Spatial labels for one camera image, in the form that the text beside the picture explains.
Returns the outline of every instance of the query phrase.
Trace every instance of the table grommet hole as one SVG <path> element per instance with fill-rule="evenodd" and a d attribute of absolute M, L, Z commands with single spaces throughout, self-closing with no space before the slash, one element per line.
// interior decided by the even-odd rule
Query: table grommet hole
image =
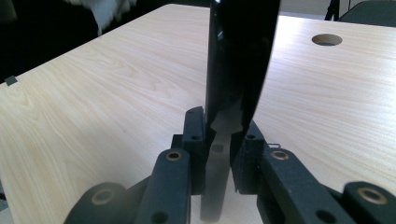
<path fill-rule="evenodd" d="M 343 42 L 343 38 L 339 35 L 321 34 L 312 37 L 312 42 L 317 45 L 331 47 L 341 44 Z"/>

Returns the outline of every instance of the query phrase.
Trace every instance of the dark chair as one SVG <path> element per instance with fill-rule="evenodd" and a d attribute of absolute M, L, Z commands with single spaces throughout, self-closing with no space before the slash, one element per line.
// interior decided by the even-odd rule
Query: dark chair
<path fill-rule="evenodd" d="M 340 17 L 338 21 L 396 27 L 396 2 L 361 2 Z"/>

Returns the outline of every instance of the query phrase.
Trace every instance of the light wood grain surface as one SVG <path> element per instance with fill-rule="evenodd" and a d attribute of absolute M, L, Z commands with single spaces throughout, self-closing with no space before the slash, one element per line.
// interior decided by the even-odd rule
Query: light wood grain surface
<path fill-rule="evenodd" d="M 150 175 L 185 111 L 205 104 L 208 15 L 162 7 L 0 85 L 0 178 L 15 223 L 62 223 L 90 187 Z M 343 43 L 312 43 L 327 33 Z M 323 184 L 396 194 L 396 30 L 280 17 L 255 120 Z M 255 197 L 229 183 L 225 200 L 220 223 L 261 223 Z"/>

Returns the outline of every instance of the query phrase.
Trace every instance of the black plastic part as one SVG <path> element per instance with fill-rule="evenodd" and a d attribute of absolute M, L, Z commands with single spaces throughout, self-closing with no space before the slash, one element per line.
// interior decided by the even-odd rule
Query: black plastic part
<path fill-rule="evenodd" d="M 7 83 L 8 86 L 18 82 L 18 80 L 14 76 L 8 77 L 4 79 L 4 81 Z"/>
<path fill-rule="evenodd" d="M 355 223 L 291 152 L 265 149 L 261 169 L 286 223 Z"/>
<path fill-rule="evenodd" d="M 127 190 L 114 183 L 99 184 L 85 192 L 66 218 L 65 224 L 126 223 L 130 203 Z"/>
<path fill-rule="evenodd" d="M 174 136 L 175 144 L 179 141 L 178 138 L 179 136 Z M 203 194 L 208 148 L 205 147 L 204 109 L 201 106 L 186 112 L 181 143 L 181 148 L 191 155 L 191 194 Z"/>
<path fill-rule="evenodd" d="M 155 163 L 134 223 L 190 223 L 190 154 L 171 148 Z"/>
<path fill-rule="evenodd" d="M 209 139 L 230 126 L 242 126 L 241 138 L 248 131 L 270 62 L 279 2 L 211 1 L 205 102 Z M 220 111 L 231 116 L 214 131 L 211 125 Z"/>
<path fill-rule="evenodd" d="M 366 182 L 348 183 L 341 202 L 358 223 L 396 223 L 396 198 L 379 186 Z"/>
<path fill-rule="evenodd" d="M 0 200 L 6 201 L 7 200 L 6 194 L 0 193 Z"/>
<path fill-rule="evenodd" d="M 258 194 L 261 175 L 259 158 L 265 147 L 268 145 L 264 136 L 253 121 L 232 163 L 233 182 L 240 194 Z"/>

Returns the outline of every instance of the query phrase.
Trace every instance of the wooden table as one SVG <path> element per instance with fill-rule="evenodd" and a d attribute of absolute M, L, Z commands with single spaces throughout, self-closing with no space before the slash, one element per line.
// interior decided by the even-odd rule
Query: wooden table
<path fill-rule="evenodd" d="M 185 111 L 205 104 L 208 15 L 162 7 L 0 85 L 0 177 L 15 223 L 62 223 L 90 187 L 150 175 Z M 327 33 L 343 43 L 311 41 Z M 321 183 L 396 194 L 396 30 L 279 17 L 255 120 Z M 261 223 L 255 197 L 230 183 L 225 201 L 220 223 Z"/>

